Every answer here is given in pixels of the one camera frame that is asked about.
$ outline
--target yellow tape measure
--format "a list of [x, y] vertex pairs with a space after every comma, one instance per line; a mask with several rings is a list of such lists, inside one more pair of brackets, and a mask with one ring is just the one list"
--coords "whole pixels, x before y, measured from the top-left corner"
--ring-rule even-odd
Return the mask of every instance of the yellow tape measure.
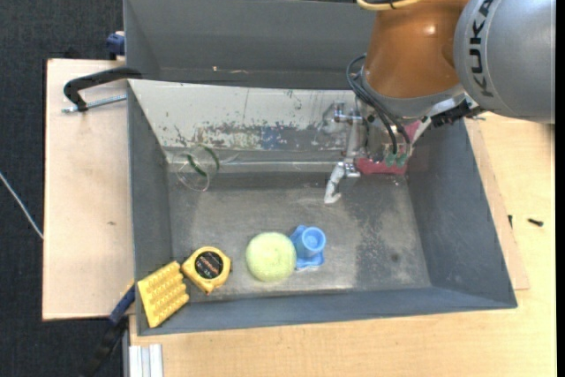
[[203, 246], [181, 267], [183, 273], [201, 290], [209, 294], [228, 279], [231, 260], [213, 246]]

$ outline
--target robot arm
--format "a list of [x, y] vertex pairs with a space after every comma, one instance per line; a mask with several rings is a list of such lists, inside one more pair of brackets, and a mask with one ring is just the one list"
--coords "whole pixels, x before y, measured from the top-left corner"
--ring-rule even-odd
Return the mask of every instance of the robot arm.
[[353, 88], [391, 123], [465, 97], [504, 116], [554, 123], [555, 0], [358, 3], [377, 15]]

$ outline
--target tennis ball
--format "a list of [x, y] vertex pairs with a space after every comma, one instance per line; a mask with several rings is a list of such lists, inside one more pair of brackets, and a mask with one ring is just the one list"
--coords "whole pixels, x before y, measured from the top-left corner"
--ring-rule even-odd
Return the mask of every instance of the tennis ball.
[[297, 252], [284, 234], [263, 232], [249, 242], [245, 260], [255, 278], [262, 282], [276, 282], [292, 274], [297, 264]]

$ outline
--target wooden board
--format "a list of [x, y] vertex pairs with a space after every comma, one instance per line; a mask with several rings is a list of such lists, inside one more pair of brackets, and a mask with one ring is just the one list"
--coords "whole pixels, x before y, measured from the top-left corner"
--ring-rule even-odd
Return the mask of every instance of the wooden board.
[[[516, 310], [142, 337], [132, 316], [132, 344], [161, 343], [167, 377], [556, 375], [554, 135], [548, 126], [495, 115], [467, 123], [482, 176], [492, 158], [494, 174], [484, 182], [489, 192], [498, 183], [502, 195], [488, 196], [496, 203], [501, 197], [513, 215], [528, 269], [531, 288], [516, 293]], [[505, 215], [493, 208], [495, 220]], [[543, 228], [528, 217], [543, 220]], [[508, 220], [502, 223], [508, 242]], [[520, 254], [514, 248], [507, 256], [519, 280]]]
[[[125, 104], [61, 113], [70, 105], [66, 80], [119, 64], [49, 61], [46, 320], [107, 315], [132, 278]], [[85, 97], [122, 92], [123, 84], [113, 84]], [[554, 374], [554, 136], [544, 125], [486, 118], [467, 126], [517, 289], [528, 285], [523, 262], [528, 269], [531, 289], [516, 293], [516, 310], [146, 337], [137, 337], [131, 322], [132, 343], [162, 343], [168, 377]]]
[[[124, 64], [49, 60], [45, 121], [43, 319], [106, 316], [133, 276], [126, 105], [65, 114], [67, 80]], [[87, 101], [125, 83], [86, 90]]]

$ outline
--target blue cup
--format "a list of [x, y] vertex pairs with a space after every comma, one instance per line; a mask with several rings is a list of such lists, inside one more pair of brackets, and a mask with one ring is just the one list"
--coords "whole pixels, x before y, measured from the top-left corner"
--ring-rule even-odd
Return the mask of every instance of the blue cup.
[[300, 225], [290, 236], [297, 250], [297, 268], [318, 267], [324, 262], [324, 231], [315, 226]]

